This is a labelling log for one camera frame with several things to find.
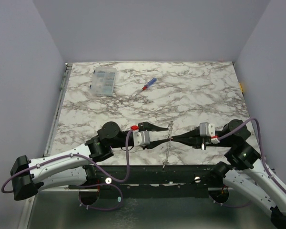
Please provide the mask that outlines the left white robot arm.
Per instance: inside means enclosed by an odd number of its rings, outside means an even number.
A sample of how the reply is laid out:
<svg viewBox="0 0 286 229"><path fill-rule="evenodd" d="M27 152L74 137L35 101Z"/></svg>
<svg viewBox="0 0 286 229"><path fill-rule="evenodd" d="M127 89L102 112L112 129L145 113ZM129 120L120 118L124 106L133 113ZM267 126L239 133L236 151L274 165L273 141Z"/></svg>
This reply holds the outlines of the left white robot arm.
<svg viewBox="0 0 286 229"><path fill-rule="evenodd" d="M91 138L78 147L54 156L28 159L26 155L18 157L5 183L12 184L11 193L15 201L28 199L45 187L45 180L66 170L102 162L113 156L114 148L147 146L151 143L150 132L167 131L149 122L131 126L122 131L117 123L105 123Z"/></svg>

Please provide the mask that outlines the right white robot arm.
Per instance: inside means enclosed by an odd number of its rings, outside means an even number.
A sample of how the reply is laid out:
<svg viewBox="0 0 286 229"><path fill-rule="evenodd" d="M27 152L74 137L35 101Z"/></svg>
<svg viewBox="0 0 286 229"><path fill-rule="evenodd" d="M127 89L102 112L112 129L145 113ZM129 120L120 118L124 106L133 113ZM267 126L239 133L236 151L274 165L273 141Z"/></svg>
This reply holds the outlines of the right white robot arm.
<svg viewBox="0 0 286 229"><path fill-rule="evenodd" d="M211 169L209 180L213 186L222 184L239 192L259 206L277 229L286 229L286 184L266 164L263 150L255 150L247 143L251 135L246 124L252 121L232 120L221 131L212 123L200 125L172 141L193 148L207 146L228 147L228 163L219 162Z"/></svg>

